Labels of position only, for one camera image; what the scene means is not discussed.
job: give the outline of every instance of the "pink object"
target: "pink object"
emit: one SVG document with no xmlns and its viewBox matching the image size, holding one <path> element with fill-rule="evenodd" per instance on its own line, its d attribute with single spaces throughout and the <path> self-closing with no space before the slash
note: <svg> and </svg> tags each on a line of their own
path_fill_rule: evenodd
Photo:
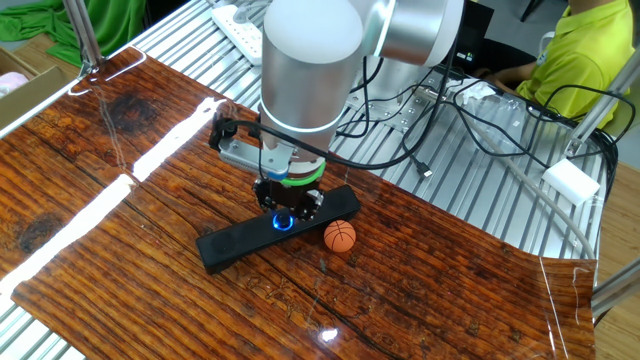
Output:
<svg viewBox="0 0 640 360">
<path fill-rule="evenodd" d="M 26 76 L 16 72 L 0 76 L 0 96 L 10 93 L 27 82 L 29 82 L 29 79 Z"/>
</svg>

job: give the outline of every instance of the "power strip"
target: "power strip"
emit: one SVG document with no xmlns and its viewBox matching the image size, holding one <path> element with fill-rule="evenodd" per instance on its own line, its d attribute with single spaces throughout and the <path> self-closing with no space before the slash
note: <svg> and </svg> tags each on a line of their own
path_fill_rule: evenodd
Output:
<svg viewBox="0 0 640 360">
<path fill-rule="evenodd" d="M 253 65 L 262 65 L 262 32 L 251 22 L 238 24 L 233 16 L 238 7 L 227 5 L 211 10 L 213 22 Z"/>
</svg>

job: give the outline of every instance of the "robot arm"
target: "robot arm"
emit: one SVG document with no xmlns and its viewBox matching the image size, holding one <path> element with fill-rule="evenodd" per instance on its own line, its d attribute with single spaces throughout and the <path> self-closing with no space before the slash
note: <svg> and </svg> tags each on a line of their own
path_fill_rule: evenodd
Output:
<svg viewBox="0 0 640 360">
<path fill-rule="evenodd" d="M 328 151 L 363 56 L 433 66 L 449 52 L 464 0 L 274 0 L 264 20 L 262 125 Z M 270 134 L 263 148 L 214 136 L 233 165 L 258 173 L 263 209 L 309 220 L 325 159 Z"/>
</svg>

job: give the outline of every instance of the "white power adapter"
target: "white power adapter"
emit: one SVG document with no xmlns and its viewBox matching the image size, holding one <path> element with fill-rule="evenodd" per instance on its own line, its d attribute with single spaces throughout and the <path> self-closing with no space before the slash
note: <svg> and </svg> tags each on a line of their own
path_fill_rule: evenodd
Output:
<svg viewBox="0 0 640 360">
<path fill-rule="evenodd" d="M 262 65 L 262 32 L 251 22 L 238 24 L 233 16 L 238 7 L 227 5 L 211 10 L 213 22 L 231 40 L 249 62 L 255 66 Z"/>
<path fill-rule="evenodd" d="M 545 171 L 542 180 L 569 199 L 575 206 L 582 205 L 585 200 L 600 189 L 598 182 L 567 159 L 559 161 Z"/>
</svg>

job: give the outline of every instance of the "person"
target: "person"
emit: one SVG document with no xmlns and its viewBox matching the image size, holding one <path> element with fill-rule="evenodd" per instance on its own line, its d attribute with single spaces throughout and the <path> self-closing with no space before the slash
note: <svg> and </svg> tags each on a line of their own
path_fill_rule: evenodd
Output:
<svg viewBox="0 0 640 360">
<path fill-rule="evenodd" d="M 497 61 L 474 75 L 505 92 L 545 105 L 562 85 L 606 90 L 635 51 L 632 42 L 633 14 L 628 0 L 569 0 L 554 38 L 536 61 L 528 62 L 531 58 L 527 54 L 517 52 L 515 59 L 501 57 L 500 46 L 504 45 L 491 42 L 479 58 L 489 53 Z M 504 65 L 522 61 L 527 62 L 515 67 Z M 588 112 L 598 98 L 599 94 L 588 90 L 565 88 L 548 105 L 564 117 L 573 118 Z M 614 110 L 599 128 L 613 118 Z"/>
</svg>

